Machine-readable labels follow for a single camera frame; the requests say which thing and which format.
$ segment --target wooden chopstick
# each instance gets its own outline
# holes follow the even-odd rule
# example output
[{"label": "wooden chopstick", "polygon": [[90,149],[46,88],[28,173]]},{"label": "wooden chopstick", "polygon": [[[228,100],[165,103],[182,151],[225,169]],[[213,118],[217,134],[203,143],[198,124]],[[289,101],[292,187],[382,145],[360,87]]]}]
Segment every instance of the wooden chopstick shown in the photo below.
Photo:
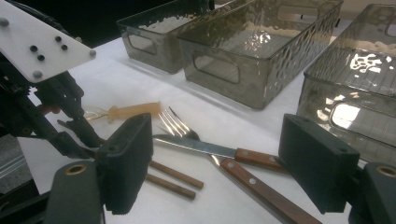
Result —
[{"label": "wooden chopstick", "polygon": [[[70,129],[70,127],[67,125],[66,122],[58,119],[58,123],[61,126],[64,126],[65,128]],[[103,138],[100,138],[100,141],[103,144],[106,140],[103,139]],[[94,158],[94,153],[93,152],[90,153],[90,156],[92,158]],[[181,181],[183,181],[185,183],[188,183],[188,184],[190,184],[192,186],[195,186],[198,189],[201,189],[204,186],[203,182],[201,182],[201,181],[199,181],[199,180],[197,180],[197,179],[195,179],[195,178],[193,178],[191,176],[184,175],[181,172],[176,171],[176,170],[174,170],[174,169],[172,169],[170,167],[167,167],[165,165],[162,165],[162,164],[160,164],[160,163],[158,163],[156,161],[151,161],[149,163],[149,166],[151,166],[151,167],[153,167],[153,168],[155,168],[155,169],[157,169],[159,171],[162,171],[165,174],[168,174],[168,175],[170,175],[170,176],[172,176],[172,177],[174,177],[176,179],[179,179],[179,180],[181,180]],[[148,182],[151,182],[151,183],[153,183],[155,185],[158,185],[160,187],[172,190],[173,192],[175,192],[177,194],[180,194],[180,195],[182,195],[184,197],[187,197],[189,199],[194,199],[195,198],[195,192],[194,191],[189,190],[189,189],[185,189],[185,188],[183,188],[183,187],[181,187],[181,186],[179,186],[177,184],[173,184],[173,183],[171,183],[171,182],[169,182],[167,180],[159,178],[158,176],[147,174],[146,180]]]},{"label": "wooden chopstick", "polygon": [[195,198],[195,192],[189,189],[185,189],[179,185],[176,185],[174,183],[171,183],[167,180],[161,179],[155,175],[151,175],[151,174],[147,174],[146,175],[146,180],[148,182],[151,182],[155,185],[161,186],[165,189],[169,189],[171,191],[173,191],[174,193],[180,194],[186,198],[189,199],[194,199]]},{"label": "wooden chopstick", "polygon": [[167,167],[165,165],[162,165],[156,161],[151,161],[149,166],[154,169],[157,169],[167,175],[170,175],[178,180],[181,180],[193,187],[196,187],[198,189],[202,189],[204,187],[204,182],[197,180],[189,175],[182,174],[181,172],[176,171],[176,170],[174,170],[170,167]]}]

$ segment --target fork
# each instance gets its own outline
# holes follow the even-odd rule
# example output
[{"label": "fork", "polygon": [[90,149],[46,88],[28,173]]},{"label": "fork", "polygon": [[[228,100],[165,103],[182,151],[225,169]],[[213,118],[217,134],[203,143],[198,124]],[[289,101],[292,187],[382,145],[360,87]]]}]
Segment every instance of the fork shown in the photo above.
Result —
[{"label": "fork", "polygon": [[[183,122],[170,106],[168,108],[170,112],[167,109],[163,109],[159,116],[165,127],[163,130],[168,134],[200,141],[198,133]],[[220,169],[245,187],[260,202],[280,216],[282,220],[288,223],[321,223],[295,203],[252,175],[235,160],[230,158],[223,159],[215,155],[209,156]]]}]

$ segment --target utensil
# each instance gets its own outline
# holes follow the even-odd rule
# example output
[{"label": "utensil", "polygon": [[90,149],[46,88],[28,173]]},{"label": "utensil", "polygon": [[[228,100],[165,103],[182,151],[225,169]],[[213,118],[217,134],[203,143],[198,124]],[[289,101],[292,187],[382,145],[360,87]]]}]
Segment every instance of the utensil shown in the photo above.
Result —
[{"label": "utensil", "polygon": [[[66,122],[58,119],[58,123],[61,126],[67,128],[67,129],[70,129],[69,125]],[[100,142],[102,144],[106,141],[103,138],[100,138],[99,140],[100,140]],[[86,152],[93,159],[96,158],[96,154],[95,154],[94,151],[86,149]],[[157,170],[159,170],[159,171],[161,171],[161,172],[163,172],[163,173],[165,173],[167,175],[170,175],[170,176],[172,176],[172,177],[174,177],[174,178],[176,178],[176,179],[178,179],[180,181],[183,181],[183,182],[185,182],[187,184],[190,184],[190,185],[192,185],[192,186],[194,186],[194,187],[196,187],[198,189],[201,189],[204,186],[204,183],[202,181],[199,181],[199,180],[197,180],[197,179],[195,179],[195,178],[193,178],[193,177],[191,177],[189,175],[182,174],[181,172],[176,171],[176,170],[174,170],[174,169],[172,169],[170,167],[167,167],[167,166],[165,166],[163,164],[160,164],[159,162],[151,161],[148,165],[150,167],[152,167],[154,169],[157,169]],[[169,189],[169,190],[173,191],[174,193],[177,193],[177,194],[179,194],[181,196],[184,196],[184,197],[187,197],[189,199],[194,199],[195,198],[195,192],[194,191],[192,191],[190,189],[183,188],[183,187],[181,187],[181,186],[179,186],[177,184],[173,184],[173,183],[171,183],[171,182],[169,182],[169,181],[167,181],[165,179],[159,178],[158,176],[147,174],[146,180],[148,182],[151,182],[151,183],[153,183],[155,185],[158,185],[160,187],[163,187],[165,189]]]},{"label": "utensil", "polygon": [[128,119],[135,115],[150,113],[152,117],[157,118],[161,112],[160,103],[147,103],[142,105],[132,105],[122,108],[111,106],[108,111],[96,106],[83,106],[84,118],[86,120],[99,119],[107,116],[108,121],[114,119]]},{"label": "utensil", "polygon": [[[175,135],[180,133],[182,137],[191,138],[200,141],[198,133],[189,128],[178,115],[170,107],[173,116],[165,109],[160,118],[165,123],[167,132]],[[239,184],[251,192],[260,202],[266,204],[273,212],[279,215],[288,223],[321,223],[311,215],[305,212],[302,208],[292,203],[290,200],[279,194],[277,191],[266,185],[259,178],[252,175],[249,171],[239,165],[235,160],[226,158],[223,159],[216,155],[209,156],[213,159],[215,164],[225,171],[228,175],[233,177]]]},{"label": "utensil", "polygon": [[153,135],[153,138],[155,140],[177,147],[183,147],[189,150],[209,153],[211,155],[221,156],[223,158],[231,158],[236,161],[260,166],[262,168],[277,170],[283,173],[287,172],[281,165],[279,165],[279,163],[276,162],[276,156],[273,155],[243,149],[240,147],[238,149],[222,147],[194,140],[192,138],[174,136],[171,134],[155,134]]}]

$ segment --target white tablecloth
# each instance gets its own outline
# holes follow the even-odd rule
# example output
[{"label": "white tablecloth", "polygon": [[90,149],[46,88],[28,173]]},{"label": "white tablecloth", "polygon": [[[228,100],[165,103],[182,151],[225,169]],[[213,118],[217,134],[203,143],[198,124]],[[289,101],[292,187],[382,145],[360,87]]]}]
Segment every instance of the white tablecloth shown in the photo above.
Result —
[{"label": "white tablecloth", "polygon": [[[109,109],[113,105],[161,101],[172,106],[203,141],[275,155],[283,115],[295,114],[304,80],[300,74],[264,110],[256,111],[188,82],[183,71],[168,75],[129,59],[120,39],[96,50],[95,60],[69,71],[85,91],[83,105]],[[65,115],[50,114],[47,118],[59,131],[64,130],[56,119],[67,120]],[[108,138],[121,124],[122,121],[108,123],[106,119],[92,122],[103,138]],[[61,156],[46,141],[28,138],[19,138],[19,141],[39,192],[50,190],[55,172],[73,160]],[[145,182],[131,212],[127,216],[112,216],[106,212],[107,223],[279,223],[206,155],[155,143],[153,159],[202,180],[204,188],[196,190],[196,198],[191,201]],[[322,215],[290,176],[243,166],[323,223],[347,223],[349,205],[343,214]],[[148,172],[192,189],[155,170]]]}]

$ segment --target plastic storage basket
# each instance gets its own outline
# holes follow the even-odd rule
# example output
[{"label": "plastic storage basket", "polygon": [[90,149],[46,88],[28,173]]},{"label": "plastic storage basket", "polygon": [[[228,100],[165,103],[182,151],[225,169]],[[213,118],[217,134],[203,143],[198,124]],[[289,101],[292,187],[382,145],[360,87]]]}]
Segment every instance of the plastic storage basket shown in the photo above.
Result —
[{"label": "plastic storage basket", "polygon": [[246,2],[210,11],[208,0],[176,0],[117,21],[117,25],[130,58],[174,74],[183,68],[177,35]]},{"label": "plastic storage basket", "polygon": [[304,72],[297,114],[396,164],[396,6],[370,5]]},{"label": "plastic storage basket", "polygon": [[[186,79],[263,109],[329,45],[341,5],[256,0],[184,32]],[[300,19],[306,13],[315,18]]]}]

